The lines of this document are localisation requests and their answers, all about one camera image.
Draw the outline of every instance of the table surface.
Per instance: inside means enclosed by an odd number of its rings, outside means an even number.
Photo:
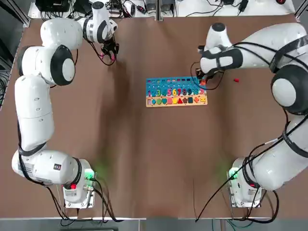
[[[208,105],[169,108],[145,107],[146,78],[189,76],[192,62],[200,60],[197,46],[204,44],[214,22],[224,23],[235,43],[269,25],[294,21],[293,15],[118,20],[115,65],[103,65],[84,41],[73,83],[51,89],[55,133],[48,147],[89,160],[108,183],[117,217],[193,218],[193,195],[199,213],[236,157],[281,133],[285,118],[270,92],[273,74],[268,69],[229,70],[221,85],[208,92]],[[31,22],[20,47],[41,45],[41,23]],[[14,65],[0,112],[0,218],[58,217],[47,190],[11,167],[17,148],[17,78]],[[307,216],[307,177],[304,171],[278,190],[279,217]],[[228,200],[224,189],[202,217],[231,217],[223,194]],[[252,216],[271,216],[268,202],[263,204]],[[101,217],[101,208],[96,197],[95,207],[81,210],[80,216]],[[243,214],[235,210],[235,216]]]
[[[144,6],[143,0],[132,0],[136,5]],[[234,6],[240,3],[241,0],[234,0]],[[217,6],[211,6],[210,4],[219,5],[219,1],[215,0],[182,0],[175,1],[176,3],[176,13],[178,17],[185,17],[193,12],[191,16],[198,17],[206,17],[212,16],[214,14],[214,10],[217,9]],[[131,3],[129,1],[125,2],[125,6],[130,11]],[[275,0],[249,0],[248,5],[244,12],[240,13],[239,16],[256,16],[256,15],[285,15],[294,13],[294,6],[292,0],[286,0],[283,5],[278,4]],[[238,7],[233,7],[231,5],[225,5],[220,9],[215,16],[237,16],[239,13]],[[70,11],[63,14],[63,17],[67,17],[70,14]],[[150,11],[149,13],[142,14],[138,10],[136,10],[135,17],[154,17],[154,11]],[[30,18],[41,18],[40,12],[33,2],[30,6],[28,16]],[[163,12],[163,17],[172,17],[171,12]]]

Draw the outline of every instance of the robotic arm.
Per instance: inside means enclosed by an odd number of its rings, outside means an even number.
[[[206,45],[199,46],[202,58],[201,68],[196,70],[198,79],[208,80],[216,72],[228,69],[269,66],[275,73],[271,82],[275,101],[296,115],[286,127],[282,141],[254,159],[251,167],[243,158],[235,160],[228,177],[244,167],[229,184],[233,207],[251,207],[253,201],[256,207],[261,198],[259,187],[278,189],[308,166],[308,122],[304,117],[308,114],[307,44],[307,33],[297,23],[269,26],[234,45],[225,25],[215,23],[208,32]],[[299,123],[294,132],[286,135]]]
[[[20,176],[44,185],[61,184],[65,205],[88,208],[94,205],[94,171],[88,161],[54,150],[46,142],[52,137],[50,86],[68,85],[75,76],[71,50],[81,46],[82,38],[102,44],[104,54],[116,58],[117,28],[109,20],[101,2],[92,5],[93,19],[78,21],[51,19],[41,26],[43,47],[24,47],[18,58],[21,77],[15,83],[15,104],[18,117],[18,150],[12,168]]]

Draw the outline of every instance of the electrical wire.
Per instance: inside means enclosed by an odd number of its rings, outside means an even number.
[[[101,197],[103,203],[104,203],[105,206],[106,206],[106,209],[107,209],[107,211],[108,211],[108,214],[110,215],[110,217],[112,218],[112,220],[113,220],[114,222],[117,222],[117,223],[124,221],[124,220],[118,220],[118,219],[116,219],[115,216],[114,216],[114,214],[113,214],[113,212],[111,212],[111,210],[110,210],[110,208],[109,208],[109,206],[108,206],[108,204],[107,204],[107,202],[106,202],[106,200],[105,200],[103,194],[102,194],[101,192],[99,192],[99,191],[98,191],[97,189],[95,189],[95,188],[94,188],[94,191]]]
[[[219,5],[216,5],[216,4],[211,4],[210,2],[209,2],[209,0],[206,0],[207,1],[207,3],[210,5],[210,6],[220,6],[220,3],[219,3]]]
[[[261,48],[264,48],[268,51],[272,51],[272,52],[277,52],[278,50],[276,49],[273,49],[273,48],[270,48],[270,47],[267,47],[267,46],[264,46],[264,45],[261,45],[261,44],[258,44],[258,43],[253,43],[253,42],[238,42],[238,43],[235,43],[234,45],[241,45],[241,44],[246,44],[246,45],[252,45],[252,46],[257,46],[257,47],[261,47]],[[302,64],[306,69],[308,69],[308,65],[306,63],[304,63],[303,61],[301,61],[300,59],[296,58],[296,57],[293,57],[289,54],[283,54],[285,57],[287,58],[290,58],[292,60],[295,60],[297,61],[298,63]]]
[[[308,119],[308,115],[304,117],[303,120],[301,120],[297,125],[295,125],[288,133],[287,135],[290,135],[293,131],[295,131],[299,126],[301,126],[306,120]],[[258,158],[260,155],[264,154],[265,152],[267,152],[268,150],[270,150],[271,148],[275,147],[277,144],[279,144],[281,141],[283,141],[282,138],[280,138],[276,143],[274,143],[273,145],[271,145],[270,147],[266,148],[265,150],[261,151],[259,154],[256,154],[255,156],[253,156],[250,160],[248,160],[248,162],[246,163],[249,164],[250,162],[252,162],[254,159]],[[214,194],[208,199],[208,201],[206,202],[206,204],[204,205],[204,207],[202,208],[199,216],[197,217],[197,219],[195,220],[195,222],[197,222],[201,215],[203,214],[205,208],[207,207],[207,205],[212,201],[212,199],[214,198],[214,196],[230,181],[233,179],[233,177],[243,169],[244,165],[242,165],[237,171],[234,172],[234,174],[232,176],[230,176],[215,192]],[[279,203],[279,198],[278,195],[276,196],[277,202]]]
[[[102,186],[101,186],[101,184],[100,184],[100,182],[98,181],[98,180],[96,180],[95,179],[95,182],[99,185],[99,187],[100,187],[100,189],[101,189],[101,193],[102,193],[102,195],[103,195],[103,188],[102,188]],[[107,198],[107,200],[108,200],[108,203],[107,203],[107,207],[109,206],[109,196],[107,196],[108,198]],[[105,224],[105,223],[107,223],[108,221],[106,220],[104,220],[105,219],[105,216],[106,216],[106,213],[107,213],[107,208],[106,208],[106,211],[105,211],[105,213],[104,213],[104,203],[102,203],[102,205],[103,205],[103,209],[102,209],[102,211],[103,211],[103,216],[102,216],[102,222]]]
[[[220,80],[219,80],[218,84],[217,84],[214,88],[204,88],[204,87],[201,87],[198,83],[196,83],[195,79],[193,78],[193,72],[192,72],[193,65],[198,64],[198,63],[200,63],[200,62],[193,62],[193,64],[191,65],[191,77],[192,77],[193,83],[194,83],[197,87],[199,87],[199,88],[201,88],[201,89],[203,89],[203,90],[215,90],[216,88],[218,88],[218,86],[220,85],[220,83],[221,83],[221,81],[222,81],[224,72],[219,72],[219,71],[218,71],[218,72],[215,73],[215,74],[217,74],[217,73],[222,73],[222,75],[221,75],[221,77],[220,77]]]
[[[223,5],[224,5],[223,2],[221,1],[221,5],[220,5],[221,7],[216,12],[213,13],[212,17],[215,16],[215,14],[223,8]]]
[[[228,224],[232,227],[233,231],[235,231],[235,227],[234,227],[228,220],[226,220],[226,221],[227,221]]]
[[[214,9],[212,11],[208,11],[208,12],[193,12],[193,13],[190,13],[190,14],[186,15],[185,17],[189,17],[189,16],[191,16],[191,15],[193,15],[195,13],[199,13],[199,14],[212,13],[212,12],[216,11],[218,8],[219,8],[219,6],[216,9]]]
[[[258,55],[257,53],[255,53],[254,51],[251,51],[249,49],[247,49],[246,47],[241,47],[241,46],[233,46],[234,48],[238,48],[238,49],[243,49],[249,53],[252,53],[253,55],[255,55],[256,57],[258,57],[259,59],[261,59],[263,62],[265,62],[267,65],[270,65],[270,63],[265,59],[263,58],[261,55]]]
[[[112,64],[115,63],[115,61],[116,61],[115,59],[114,59],[110,64],[105,63],[104,60],[101,58],[101,56],[98,54],[98,52],[97,52],[95,46],[93,45],[93,43],[90,42],[90,41],[88,41],[88,43],[90,44],[90,46],[92,46],[92,48],[93,48],[93,50],[95,51],[97,57],[100,59],[100,61],[101,61],[103,64],[105,64],[105,65],[107,65],[107,66],[111,66]]]
[[[235,225],[231,220],[226,220],[230,225],[234,226],[235,228],[238,228],[238,229],[245,229],[245,228],[248,228],[249,226],[251,226],[254,222],[251,221],[248,225],[245,225],[245,226],[238,226],[238,225]]]
[[[74,65],[76,66],[76,64],[77,64],[77,61],[78,61],[78,49],[77,49],[77,51],[76,51],[76,60],[75,60],[75,62],[74,62]]]

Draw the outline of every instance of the colorful number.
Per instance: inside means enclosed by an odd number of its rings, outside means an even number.
[[[163,89],[163,90],[162,90],[162,95],[163,95],[163,96],[166,96],[166,95],[167,95],[167,89]]]

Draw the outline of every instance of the power cable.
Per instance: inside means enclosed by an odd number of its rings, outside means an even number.
[[[297,125],[295,125],[295,126],[287,133],[287,135],[292,134],[292,132],[295,131],[299,126],[301,126],[307,119],[308,119],[308,115],[305,116],[304,119],[301,120]],[[262,155],[262,154],[264,154],[265,152],[267,152],[268,150],[270,150],[271,148],[275,147],[275,146],[276,146],[277,144],[279,144],[281,141],[283,141],[282,138],[280,138],[276,143],[274,143],[274,144],[271,145],[270,147],[268,147],[268,148],[266,148],[265,150],[261,151],[259,154],[253,156],[252,159],[248,160],[248,162],[246,163],[246,165],[249,164],[250,162],[252,162],[254,159],[258,158],[260,155]],[[206,202],[206,204],[205,204],[204,207],[202,208],[202,210],[201,210],[199,216],[197,217],[197,219],[195,220],[195,222],[197,222],[197,221],[200,219],[200,217],[201,217],[201,215],[203,214],[205,208],[206,208],[207,205],[212,201],[212,199],[214,198],[214,196],[215,196],[215,195],[216,195],[216,194],[217,194],[217,193],[218,193],[218,192],[230,181],[230,180],[232,180],[233,177],[234,177],[239,171],[241,171],[241,170],[243,169],[243,167],[246,166],[246,165],[242,165],[237,171],[235,171],[235,172],[232,174],[232,176],[230,176],[230,177],[229,177],[229,178],[228,178],[228,179],[227,179],[227,180],[226,180],[215,192],[214,192],[214,194],[208,199],[208,201]]]
[[[107,65],[107,66],[111,66],[112,64],[115,63],[115,61],[116,61],[115,59],[114,59],[110,64],[105,63],[104,60],[101,58],[101,56],[98,54],[98,52],[97,52],[95,46],[93,45],[93,43],[90,42],[90,41],[88,41],[88,40],[87,40],[87,42],[88,42],[88,43],[90,44],[90,46],[93,48],[93,50],[95,51],[97,57],[100,59],[100,61],[101,61],[103,64],[105,64],[105,65]]]
[[[221,77],[220,77],[220,80],[219,80],[218,84],[217,84],[215,87],[213,87],[213,88],[204,88],[204,87],[200,86],[198,83],[196,83],[195,79],[193,78],[192,68],[193,68],[193,65],[198,64],[198,63],[200,63],[200,62],[193,62],[192,65],[191,65],[191,77],[192,77],[193,83],[194,83],[198,88],[201,88],[201,89],[203,89],[203,90],[215,90],[216,88],[218,88],[218,86],[220,85],[220,83],[221,83],[221,81],[222,81],[224,72],[216,72],[216,73],[215,73],[215,74],[217,74],[217,73],[222,73],[222,74],[221,74]]]
[[[189,16],[191,16],[191,15],[193,15],[193,14],[195,14],[195,13],[199,13],[199,14],[212,13],[212,12],[214,12],[215,10],[217,10],[218,8],[219,8],[219,6],[218,6],[216,9],[214,9],[214,10],[212,10],[212,11],[208,11],[208,12],[193,12],[193,13],[190,13],[190,14],[186,15],[185,17],[189,17]]]

